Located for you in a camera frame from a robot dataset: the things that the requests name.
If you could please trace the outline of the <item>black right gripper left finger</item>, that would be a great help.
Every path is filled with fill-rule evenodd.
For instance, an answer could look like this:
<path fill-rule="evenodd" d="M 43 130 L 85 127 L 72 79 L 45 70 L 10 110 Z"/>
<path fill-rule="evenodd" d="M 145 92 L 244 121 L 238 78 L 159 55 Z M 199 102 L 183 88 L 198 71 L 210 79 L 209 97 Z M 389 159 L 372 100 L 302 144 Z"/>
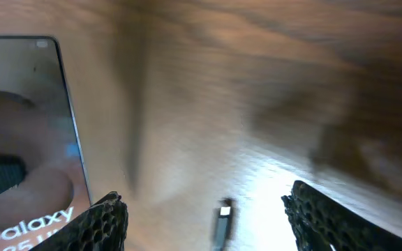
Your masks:
<path fill-rule="evenodd" d="M 124 251 L 128 207 L 112 191 L 31 251 Z"/>

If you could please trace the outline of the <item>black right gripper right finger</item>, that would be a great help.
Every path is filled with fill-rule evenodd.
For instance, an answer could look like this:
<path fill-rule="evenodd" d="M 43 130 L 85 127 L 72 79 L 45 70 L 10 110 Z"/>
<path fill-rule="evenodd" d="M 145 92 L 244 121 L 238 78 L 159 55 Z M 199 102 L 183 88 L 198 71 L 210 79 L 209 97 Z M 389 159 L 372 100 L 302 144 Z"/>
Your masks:
<path fill-rule="evenodd" d="M 402 251 L 402 238 L 303 181 L 281 197 L 298 251 Z"/>

